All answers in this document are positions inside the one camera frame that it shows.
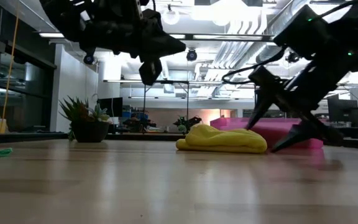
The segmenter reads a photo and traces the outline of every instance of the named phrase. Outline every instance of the yellow cloth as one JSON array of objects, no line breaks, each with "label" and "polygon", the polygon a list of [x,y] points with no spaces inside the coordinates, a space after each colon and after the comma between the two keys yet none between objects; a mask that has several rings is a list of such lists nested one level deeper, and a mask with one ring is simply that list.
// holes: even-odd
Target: yellow cloth
[{"label": "yellow cloth", "polygon": [[220,131],[206,124],[193,126],[186,139],[177,141],[178,150],[263,153],[266,140],[245,129]]}]

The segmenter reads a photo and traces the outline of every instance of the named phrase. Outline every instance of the pink object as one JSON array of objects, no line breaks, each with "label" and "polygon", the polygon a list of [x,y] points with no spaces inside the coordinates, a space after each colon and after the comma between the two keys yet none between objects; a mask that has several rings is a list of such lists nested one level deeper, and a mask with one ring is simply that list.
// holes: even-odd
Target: pink object
[{"label": "pink object", "polygon": [[[216,129],[227,131],[245,128],[248,120],[249,118],[219,118],[211,121],[210,125]],[[252,130],[266,139],[267,147],[272,148],[288,134],[293,124],[298,124],[300,121],[301,119],[298,118],[262,118]],[[323,145],[321,140],[309,139],[290,148],[321,149]]]}]

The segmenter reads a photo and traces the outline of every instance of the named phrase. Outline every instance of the computer monitor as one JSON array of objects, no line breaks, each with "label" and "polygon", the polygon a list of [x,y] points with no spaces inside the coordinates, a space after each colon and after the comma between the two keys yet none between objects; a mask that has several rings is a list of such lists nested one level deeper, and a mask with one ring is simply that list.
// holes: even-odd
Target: computer monitor
[{"label": "computer monitor", "polygon": [[328,113],[330,122],[350,122],[358,128],[357,100],[339,100],[328,98]]},{"label": "computer monitor", "polygon": [[122,97],[98,99],[102,109],[107,108],[107,114],[114,118],[122,117]]}]

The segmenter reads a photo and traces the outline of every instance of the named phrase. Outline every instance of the wooden table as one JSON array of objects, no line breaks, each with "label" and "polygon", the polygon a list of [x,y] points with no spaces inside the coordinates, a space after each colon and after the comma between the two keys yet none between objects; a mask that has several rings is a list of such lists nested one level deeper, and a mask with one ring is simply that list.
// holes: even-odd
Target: wooden table
[{"label": "wooden table", "polygon": [[358,149],[250,155],[174,142],[0,144],[0,223],[357,223]]}]

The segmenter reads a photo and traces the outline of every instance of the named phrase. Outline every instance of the ceiling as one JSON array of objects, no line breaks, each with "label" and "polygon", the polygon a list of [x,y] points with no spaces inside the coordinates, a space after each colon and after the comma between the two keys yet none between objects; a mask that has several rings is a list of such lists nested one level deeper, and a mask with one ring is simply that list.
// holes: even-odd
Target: ceiling
[{"label": "ceiling", "polygon": [[[277,29],[284,26],[296,11],[308,4],[309,0],[266,0],[263,7],[248,7],[242,0],[211,0],[214,4],[210,6],[198,6],[198,0],[156,0],[157,10],[162,13],[164,31],[167,33],[179,34],[277,34]],[[28,23],[39,32],[57,32],[51,25],[38,0],[20,0],[20,19]],[[8,11],[15,12],[15,1],[0,0],[0,5]],[[324,13],[332,9],[335,4],[310,4],[312,9],[318,13]],[[348,8],[342,9],[328,17],[328,22],[339,19]],[[65,44],[66,50],[75,57],[82,57],[84,53],[77,43],[69,43],[66,40],[57,40]],[[166,64],[171,80],[205,80],[220,79],[226,71],[252,65],[256,62],[257,56],[269,55],[267,44],[250,42],[222,42],[222,41],[184,41],[187,46],[186,52],[162,58]],[[188,49],[195,49],[198,58],[195,62],[188,62],[186,59]],[[111,51],[97,49],[96,58],[100,61],[107,60]],[[141,63],[138,58],[131,58],[129,54],[118,56],[122,61],[122,74],[127,80],[139,80],[138,69]],[[308,62],[300,60],[289,65],[284,59],[267,65],[275,75],[281,77],[293,77],[300,72]],[[236,75],[236,80],[245,80],[248,73]],[[241,94],[241,87],[232,88],[232,95]],[[210,86],[199,86],[199,89],[211,89]],[[213,89],[223,90],[224,86],[215,86]]]}]

